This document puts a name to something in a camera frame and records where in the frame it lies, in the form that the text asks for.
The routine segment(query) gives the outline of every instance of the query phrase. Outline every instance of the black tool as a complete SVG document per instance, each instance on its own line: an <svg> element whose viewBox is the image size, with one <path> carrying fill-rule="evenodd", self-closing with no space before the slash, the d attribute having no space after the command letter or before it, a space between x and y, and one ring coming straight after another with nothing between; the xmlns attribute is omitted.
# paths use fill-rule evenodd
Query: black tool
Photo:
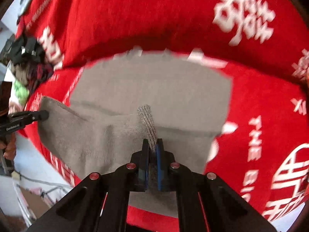
<svg viewBox="0 0 309 232"><path fill-rule="evenodd" d="M276 232L215 173L194 173L175 162L161 139L156 149L158 189L176 192L180 232ZM27 232L133 231L126 226L129 194L147 190L148 164L149 145L144 139L142 150L132 154L130 163L113 173L91 173Z"/></svg>
<svg viewBox="0 0 309 232"><path fill-rule="evenodd" d="M23 129L26 125L31 124L34 121L48 119L47 111L37 112L18 112L12 114L5 114L0 117L0 140L7 145L7 135ZM3 157L5 150L0 151L0 159L5 175L9 176L14 171L14 162Z"/></svg>

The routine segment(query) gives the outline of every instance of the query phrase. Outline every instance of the clothing pile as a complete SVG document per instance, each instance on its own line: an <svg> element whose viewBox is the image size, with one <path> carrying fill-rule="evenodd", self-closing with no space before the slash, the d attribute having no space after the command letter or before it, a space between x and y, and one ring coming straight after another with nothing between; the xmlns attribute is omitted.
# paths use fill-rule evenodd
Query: clothing pile
<svg viewBox="0 0 309 232"><path fill-rule="evenodd" d="M9 102L9 113L14 113L22 111L28 97L52 76L53 66L45 61L45 51L38 41L25 33L12 44L7 56L16 78Z"/></svg>

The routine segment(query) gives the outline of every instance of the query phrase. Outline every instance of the brown object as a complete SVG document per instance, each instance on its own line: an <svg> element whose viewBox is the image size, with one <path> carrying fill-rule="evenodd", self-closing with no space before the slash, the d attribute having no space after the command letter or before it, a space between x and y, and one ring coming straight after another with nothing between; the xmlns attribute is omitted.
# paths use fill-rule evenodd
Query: brown object
<svg viewBox="0 0 309 232"><path fill-rule="evenodd" d="M2 82L0 98L0 116L3 116L9 112L9 99L11 96L11 88L12 82Z"/></svg>
<svg viewBox="0 0 309 232"><path fill-rule="evenodd" d="M28 207L32 210L37 219L45 214L47 210L49 210L49 206L39 195L33 194L29 190L22 187L20 187L20 190L28 204Z"/></svg>
<svg viewBox="0 0 309 232"><path fill-rule="evenodd" d="M23 217L6 216L6 218L13 232L24 231L27 228Z"/></svg>

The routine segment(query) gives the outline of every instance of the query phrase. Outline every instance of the white chinese character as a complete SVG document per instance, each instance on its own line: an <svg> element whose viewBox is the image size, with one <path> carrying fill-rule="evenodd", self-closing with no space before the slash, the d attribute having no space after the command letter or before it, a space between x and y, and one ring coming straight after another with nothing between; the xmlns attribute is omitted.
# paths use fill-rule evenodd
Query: white chinese character
<svg viewBox="0 0 309 232"><path fill-rule="evenodd" d="M262 0L221 0L217 3L214 11L213 23L217 24L223 32L231 32L235 24L237 25L236 35L231 39L229 45L236 46L242 38L242 31L247 39L260 38L262 44L273 34L273 28L267 27L267 21L271 22L275 18L275 12L268 9L268 3Z"/></svg>
<svg viewBox="0 0 309 232"><path fill-rule="evenodd" d="M307 69L309 67L309 51L303 49L302 54L304 56L299 59L298 64L292 64L292 67L295 69L292 75L300 78L300 80L306 80Z"/></svg>
<svg viewBox="0 0 309 232"><path fill-rule="evenodd" d="M249 170L249 171L247 171L246 174L245 174L243 186L253 184L256 181L256 179L257 179L258 173L259 173L258 170Z"/></svg>
<svg viewBox="0 0 309 232"><path fill-rule="evenodd" d="M292 211L304 198L306 186L303 182L307 179L309 160L308 156L299 156L298 152L304 152L307 149L309 149L308 143L296 147L274 174L271 189L282 189L282 193L285 193L285 195L287 189L293 189L293 193L290 196L284 195L285 198L281 200L267 202L267 210L262 215L269 222Z"/></svg>
<svg viewBox="0 0 309 232"><path fill-rule="evenodd" d="M303 101L302 99L297 100L297 99L291 99L291 102L295 105L293 112L297 112L302 115L307 114L307 109L306 109L306 101Z"/></svg>

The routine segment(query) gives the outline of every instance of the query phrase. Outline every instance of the white lettering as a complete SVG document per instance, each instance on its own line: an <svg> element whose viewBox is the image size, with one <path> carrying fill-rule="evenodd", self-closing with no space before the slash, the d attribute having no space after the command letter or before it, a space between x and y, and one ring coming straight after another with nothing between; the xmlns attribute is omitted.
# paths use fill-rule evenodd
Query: white lettering
<svg viewBox="0 0 309 232"><path fill-rule="evenodd" d="M250 125L255 125L256 130L259 130L262 127L262 118L259 115L257 118L252 118L249 120Z"/></svg>
<svg viewBox="0 0 309 232"><path fill-rule="evenodd" d="M248 153L248 162L251 160L258 160L262 156L262 147L250 147Z"/></svg>
<svg viewBox="0 0 309 232"><path fill-rule="evenodd" d="M249 202L249 201L250 201L250 198L251 198L251 195L250 195L249 193L247 193L247 194L244 194L244 195L242 196L242 198L245 199L246 202Z"/></svg>
<svg viewBox="0 0 309 232"><path fill-rule="evenodd" d="M186 60L192 63L197 63L202 66L215 69L223 69L228 64L227 61L204 56L204 53L201 49L193 49L189 57L186 58Z"/></svg>
<svg viewBox="0 0 309 232"><path fill-rule="evenodd" d="M234 122L227 121L222 127L222 134L231 134L238 128L238 124Z"/></svg>
<svg viewBox="0 0 309 232"><path fill-rule="evenodd" d="M253 184L258 176L259 171L258 170L249 170L245 174L243 186Z"/></svg>
<svg viewBox="0 0 309 232"><path fill-rule="evenodd" d="M52 153L50 153L50 160L52 166L59 172L59 163L58 163L58 158L55 157ZM66 164L64 164L62 161L60 161L60 166L61 166L61 174L63 178L67 182L71 182L71 186L75 187L75 180L74 180L74 173L71 169L68 168Z"/></svg>
<svg viewBox="0 0 309 232"><path fill-rule="evenodd" d="M262 25L262 19L259 18L256 22L256 34L254 39L258 40L260 38L260 43L262 44L265 40L270 39L273 34L273 28L267 27L267 22Z"/></svg>
<svg viewBox="0 0 309 232"><path fill-rule="evenodd" d="M38 42L45 50L47 61L54 66L60 66L59 68L62 68L64 55L61 53L58 42L54 41L54 36L50 33L50 28L48 26L43 30L43 35L39 38Z"/></svg>
<svg viewBox="0 0 309 232"><path fill-rule="evenodd" d="M44 0L43 3L39 6L39 8L37 9L37 11L34 13L34 15L32 16L30 22L27 23L26 25L26 29L29 30L31 28L31 26L33 25L33 23L36 22L36 20L38 19L38 17L42 14L42 12L45 10L45 8L47 7L47 5L49 4L51 0Z"/></svg>
<svg viewBox="0 0 309 232"><path fill-rule="evenodd" d="M252 137L252 140L249 142L249 146L259 146L262 144L262 140L259 139L262 131L252 130L249 133L249 137Z"/></svg>

